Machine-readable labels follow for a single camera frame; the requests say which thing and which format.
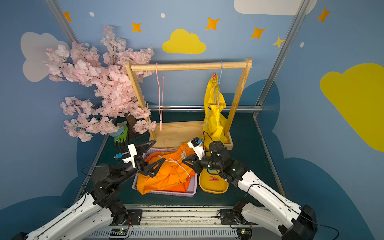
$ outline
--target cloud decal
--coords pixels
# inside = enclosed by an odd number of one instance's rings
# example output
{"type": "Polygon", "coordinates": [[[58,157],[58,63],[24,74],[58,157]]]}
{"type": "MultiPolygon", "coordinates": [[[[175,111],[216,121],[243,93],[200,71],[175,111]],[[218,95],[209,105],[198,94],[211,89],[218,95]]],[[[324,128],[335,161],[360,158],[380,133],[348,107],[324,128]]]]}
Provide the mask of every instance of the cloud decal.
{"type": "MultiPolygon", "coordinates": [[[[310,13],[317,0],[309,2],[305,14],[310,13]]],[[[235,0],[235,10],[242,14],[296,15],[301,0],[235,0]]]]}
{"type": "Polygon", "coordinates": [[[384,67],[363,63],[344,73],[329,72],[320,88],[357,134],[384,152],[384,67]]]}
{"type": "Polygon", "coordinates": [[[200,42],[196,34],[184,29],[176,29],[169,41],[163,43],[163,51],[166,53],[203,53],[205,49],[205,44],[200,42]]]}
{"type": "Polygon", "coordinates": [[[68,44],[64,41],[58,41],[49,33],[41,35],[33,32],[24,33],[20,45],[24,57],[23,73],[31,82],[41,81],[48,75],[48,67],[44,64],[48,60],[45,49],[57,49],[57,45],[64,45],[68,50],[68,44]]]}

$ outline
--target orange clothing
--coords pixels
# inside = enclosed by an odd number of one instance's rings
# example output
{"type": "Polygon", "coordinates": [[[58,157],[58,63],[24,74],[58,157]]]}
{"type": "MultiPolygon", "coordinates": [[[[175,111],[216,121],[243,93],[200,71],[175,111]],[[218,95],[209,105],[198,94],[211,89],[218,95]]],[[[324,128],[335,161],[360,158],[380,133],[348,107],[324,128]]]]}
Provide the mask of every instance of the orange clothing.
{"type": "MultiPolygon", "coordinates": [[[[181,144],[180,148],[175,152],[155,152],[147,158],[147,162],[153,163],[162,157],[169,161],[177,161],[181,158],[181,154],[185,151],[186,155],[192,155],[195,152],[188,147],[186,143],[181,144]]],[[[188,174],[193,177],[195,171],[182,163],[181,159],[177,162],[188,174]]],[[[137,177],[136,188],[141,194],[146,194],[150,191],[170,191],[170,192],[186,192],[189,186],[190,178],[188,174],[175,162],[165,161],[161,166],[157,175],[153,178],[139,174],[137,177]]]]}

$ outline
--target wooden base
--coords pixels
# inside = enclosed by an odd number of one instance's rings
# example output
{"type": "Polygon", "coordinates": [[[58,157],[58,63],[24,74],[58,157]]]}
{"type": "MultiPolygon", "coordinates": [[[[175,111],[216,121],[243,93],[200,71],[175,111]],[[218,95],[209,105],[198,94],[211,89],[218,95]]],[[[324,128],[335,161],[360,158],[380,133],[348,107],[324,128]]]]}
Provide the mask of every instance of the wooden base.
{"type": "MultiPolygon", "coordinates": [[[[154,148],[170,148],[177,149],[183,142],[189,142],[195,137],[203,137],[204,121],[192,121],[192,122],[167,122],[162,124],[162,132],[160,132],[160,124],[156,124],[155,136],[156,143],[154,148]]],[[[228,142],[224,143],[224,146],[231,150],[233,148],[233,142],[231,134],[228,132],[228,142]]]]}

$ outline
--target red clothespin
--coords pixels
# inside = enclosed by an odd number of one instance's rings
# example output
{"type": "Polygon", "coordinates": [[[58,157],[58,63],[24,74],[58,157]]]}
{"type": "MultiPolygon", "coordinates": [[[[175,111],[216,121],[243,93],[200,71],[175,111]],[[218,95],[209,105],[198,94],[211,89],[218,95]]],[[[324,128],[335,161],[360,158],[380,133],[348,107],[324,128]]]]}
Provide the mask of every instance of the red clothespin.
{"type": "Polygon", "coordinates": [[[211,179],[209,181],[211,182],[218,182],[218,179],[212,176],[209,176],[211,179]]]}

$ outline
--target yellow tray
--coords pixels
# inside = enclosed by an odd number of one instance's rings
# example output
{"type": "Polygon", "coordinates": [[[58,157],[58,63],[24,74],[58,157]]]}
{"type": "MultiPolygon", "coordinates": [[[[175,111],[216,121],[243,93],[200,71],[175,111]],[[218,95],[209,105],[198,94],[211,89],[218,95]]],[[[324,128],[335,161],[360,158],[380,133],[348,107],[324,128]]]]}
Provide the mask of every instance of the yellow tray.
{"type": "Polygon", "coordinates": [[[228,190],[228,183],[218,175],[211,175],[204,169],[199,175],[199,185],[204,192],[222,194],[228,190]],[[210,181],[210,176],[218,179],[218,182],[210,181]]]}

